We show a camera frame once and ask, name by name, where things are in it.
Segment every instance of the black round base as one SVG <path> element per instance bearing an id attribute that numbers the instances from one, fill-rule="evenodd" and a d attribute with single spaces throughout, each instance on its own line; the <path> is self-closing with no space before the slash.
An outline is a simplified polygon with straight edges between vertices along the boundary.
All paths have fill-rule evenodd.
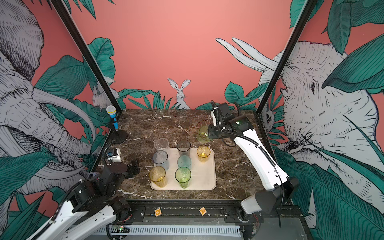
<path id="1" fill-rule="evenodd" d="M 124 131 L 124 130 L 117 130 L 117 133 L 118 133 L 118 135 L 115 132 L 112 132 L 111 136 L 110 136 L 111 140 L 112 139 L 116 139 L 116 142 L 114 142 L 115 144 L 121 144 L 125 140 L 127 140 L 128 134 L 127 134 L 126 131 Z"/>

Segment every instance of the brown marble surface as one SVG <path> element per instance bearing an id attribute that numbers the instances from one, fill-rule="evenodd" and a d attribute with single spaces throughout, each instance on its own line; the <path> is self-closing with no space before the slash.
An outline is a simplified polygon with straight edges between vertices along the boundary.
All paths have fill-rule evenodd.
<path id="1" fill-rule="evenodd" d="M 252 111 L 242 111 L 258 131 Z M 202 125 L 210 124 L 210 113 L 203 110 L 124 110 L 119 126 L 127 131 L 128 139 L 120 148 L 122 161 L 139 160 L 140 174 L 126 179 L 118 194 L 129 199 L 239 199 L 242 200 L 263 188 L 256 170 L 238 147 L 228 147 L 220 139 L 206 143 L 215 152 L 216 188 L 213 190 L 154 190 L 149 171 L 153 167 L 154 141 L 167 138 L 169 147 L 187 139 L 192 147 L 202 145 L 197 133 Z"/>

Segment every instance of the red wire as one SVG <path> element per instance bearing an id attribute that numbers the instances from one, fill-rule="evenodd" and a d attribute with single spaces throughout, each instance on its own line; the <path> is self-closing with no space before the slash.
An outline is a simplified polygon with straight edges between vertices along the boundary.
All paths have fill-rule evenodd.
<path id="1" fill-rule="evenodd" d="M 124 220 L 122 222 L 128 221 L 131 218 L 132 214 L 133 214 L 133 212 L 131 213 L 131 215 L 126 220 Z"/>
<path id="2" fill-rule="evenodd" d="M 257 221 L 257 227 L 259 227 L 259 219 L 257 218 L 256 214 L 253 215 L 255 218 L 256 218 L 256 221 Z"/>

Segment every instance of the white tray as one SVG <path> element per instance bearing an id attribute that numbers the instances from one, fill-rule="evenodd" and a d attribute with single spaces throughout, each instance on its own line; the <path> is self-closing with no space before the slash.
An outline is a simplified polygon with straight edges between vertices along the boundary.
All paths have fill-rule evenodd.
<path id="1" fill-rule="evenodd" d="M 196 153 L 197 148 L 191 148 L 189 157 L 192 160 L 189 170 L 191 179 L 186 188 L 182 188 L 175 179 L 175 172 L 179 168 L 177 160 L 180 155 L 177 148 L 169 148 L 169 168 L 166 171 L 167 185 L 159 187 L 151 181 L 151 188 L 156 190 L 212 190 L 216 187 L 215 154 L 212 149 L 206 162 L 200 162 Z"/>

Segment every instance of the rabbit ear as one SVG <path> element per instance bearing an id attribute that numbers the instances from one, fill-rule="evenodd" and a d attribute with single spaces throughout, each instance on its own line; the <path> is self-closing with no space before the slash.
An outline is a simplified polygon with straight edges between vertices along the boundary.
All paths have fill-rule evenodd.
<path id="1" fill-rule="evenodd" d="M 170 79 L 170 78 L 168 78 L 168 81 L 169 81 L 170 85 L 171 85 L 174 89 L 176 89 L 176 90 L 179 89 L 179 86 L 177 85 L 177 83 L 176 83 L 175 81 L 173 81 L 173 80 Z"/>
<path id="2" fill-rule="evenodd" d="M 185 80 L 185 81 L 183 82 L 183 84 L 181 84 L 181 88 L 180 88 L 180 89 L 185 88 L 185 87 L 188 86 L 188 84 L 190 84 L 190 83 L 191 83 L 191 80 L 189 80 L 189 79 Z"/>
<path id="3" fill-rule="evenodd" d="M 93 87 L 92 92 L 93 92 L 93 95 L 97 96 L 97 88 L 96 88 L 96 86 Z"/>

